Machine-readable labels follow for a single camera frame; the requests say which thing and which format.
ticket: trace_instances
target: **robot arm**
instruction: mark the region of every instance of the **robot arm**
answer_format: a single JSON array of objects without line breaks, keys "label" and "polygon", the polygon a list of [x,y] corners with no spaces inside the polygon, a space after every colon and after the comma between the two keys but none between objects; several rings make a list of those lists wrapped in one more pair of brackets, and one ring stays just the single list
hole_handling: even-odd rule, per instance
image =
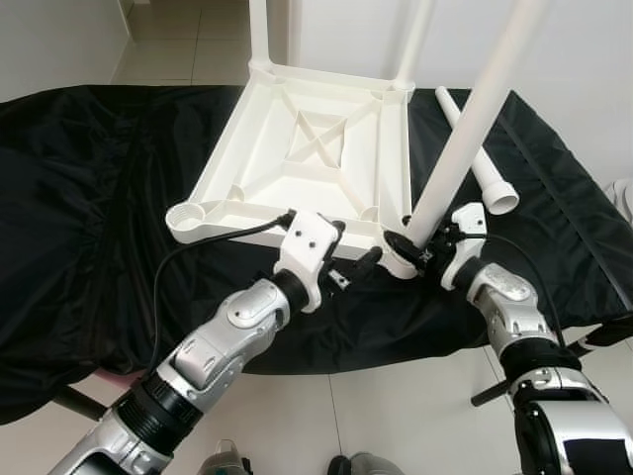
[{"label": "robot arm", "polygon": [[491,347],[511,382],[525,475],[633,474],[630,432],[583,374],[578,358],[559,345],[537,308],[532,285],[480,260],[485,233],[484,208],[471,203],[440,227],[424,252],[405,237],[386,233],[385,238],[446,290],[465,294],[486,319]]},{"label": "robot arm", "polygon": [[274,275],[232,294],[216,314],[137,381],[49,475],[156,475],[244,365],[299,311],[320,305],[317,284],[343,225],[299,212]]}]

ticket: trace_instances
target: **black joint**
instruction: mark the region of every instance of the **black joint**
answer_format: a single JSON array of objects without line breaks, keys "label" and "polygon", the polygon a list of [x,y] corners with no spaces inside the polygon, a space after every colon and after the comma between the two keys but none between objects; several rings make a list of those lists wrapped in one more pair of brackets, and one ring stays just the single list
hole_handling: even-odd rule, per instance
[{"label": "black joint", "polygon": [[341,239],[345,232],[345,223],[342,221],[332,221],[332,225],[338,230],[338,238]]},{"label": "black joint", "polygon": [[365,252],[352,266],[349,278],[352,282],[362,280],[369,275],[372,269],[383,256],[383,250],[375,245]]},{"label": "black joint", "polygon": [[156,373],[134,383],[115,410],[143,442],[164,455],[171,455],[203,415]]},{"label": "black joint", "polygon": [[281,290],[288,300],[290,306],[290,314],[297,314],[303,307],[308,304],[310,298],[308,291],[302,284],[299,277],[288,269],[281,269],[270,278],[270,281]]},{"label": "black joint", "polygon": [[586,354],[591,353],[590,349],[586,349],[585,347],[581,346],[577,341],[574,341],[573,343],[569,344],[567,348],[578,358],[581,358],[585,356]]},{"label": "black joint", "polygon": [[288,210],[288,213],[277,218],[279,226],[287,231],[290,225],[293,223],[295,216],[297,216],[297,212],[295,210]]},{"label": "black joint", "polygon": [[383,236],[385,242],[397,255],[417,268],[421,251],[410,239],[393,231],[385,231]]},{"label": "black joint", "polygon": [[534,403],[516,407],[514,433],[521,457],[521,472],[560,475],[556,439],[546,415]]},{"label": "black joint", "polygon": [[525,338],[508,346],[499,358],[505,377],[515,381],[528,371],[545,367],[581,370],[578,357],[547,338]]},{"label": "black joint", "polygon": [[477,277],[477,274],[479,274],[486,265],[487,264],[479,259],[479,257],[471,257],[457,271],[453,279],[453,285],[463,292],[468,292],[468,289],[473,285],[475,277]]}]

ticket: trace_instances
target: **white bracket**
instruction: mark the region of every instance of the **white bracket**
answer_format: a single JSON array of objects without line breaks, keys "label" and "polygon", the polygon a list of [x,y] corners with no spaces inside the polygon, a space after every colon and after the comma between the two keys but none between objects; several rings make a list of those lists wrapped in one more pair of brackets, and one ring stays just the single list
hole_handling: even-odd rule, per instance
[{"label": "white bracket", "polygon": [[301,280],[309,298],[302,312],[311,313],[320,306],[318,275],[338,238],[338,229],[328,220],[317,213],[299,211],[281,243],[273,270],[287,269]]},{"label": "white bracket", "polygon": [[[486,214],[481,203],[469,203],[453,213],[451,221],[459,227],[459,231],[467,235],[484,235],[486,233]],[[442,275],[441,285],[446,290],[453,290],[453,279],[459,269],[471,257],[479,257],[486,242],[483,238],[467,238],[455,244],[455,257],[448,264]]]}]

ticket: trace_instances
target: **stool leg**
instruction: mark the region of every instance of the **stool leg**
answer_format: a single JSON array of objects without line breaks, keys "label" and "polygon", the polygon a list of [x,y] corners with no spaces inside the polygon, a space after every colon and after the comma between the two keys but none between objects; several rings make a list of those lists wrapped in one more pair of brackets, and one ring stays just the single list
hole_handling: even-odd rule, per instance
[{"label": "stool leg", "polygon": [[509,387],[510,387],[510,383],[508,383],[507,381],[501,381],[500,383],[497,383],[494,386],[491,386],[486,391],[482,391],[481,393],[473,396],[471,398],[471,404],[475,406],[476,408],[478,408],[479,406],[489,401],[492,401],[500,396],[503,396],[503,394],[507,392]]}]

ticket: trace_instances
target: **white wall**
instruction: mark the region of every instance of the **white wall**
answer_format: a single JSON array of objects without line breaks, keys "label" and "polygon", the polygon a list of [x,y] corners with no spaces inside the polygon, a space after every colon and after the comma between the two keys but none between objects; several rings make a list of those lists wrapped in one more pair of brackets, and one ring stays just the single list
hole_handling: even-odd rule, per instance
[{"label": "white wall", "polygon": [[277,64],[288,63],[288,21],[293,0],[267,0],[268,48]]},{"label": "white wall", "polygon": [[119,0],[119,3],[121,3],[121,8],[123,8],[123,12],[127,16],[135,5],[135,0]]},{"label": "white wall", "polygon": [[0,101],[109,83],[127,41],[118,0],[0,0]]},{"label": "white wall", "polygon": [[[391,78],[414,0],[296,0],[301,67]],[[418,87],[472,87],[508,0],[438,0]],[[599,183],[633,176],[633,2],[558,0],[513,88]]]}]

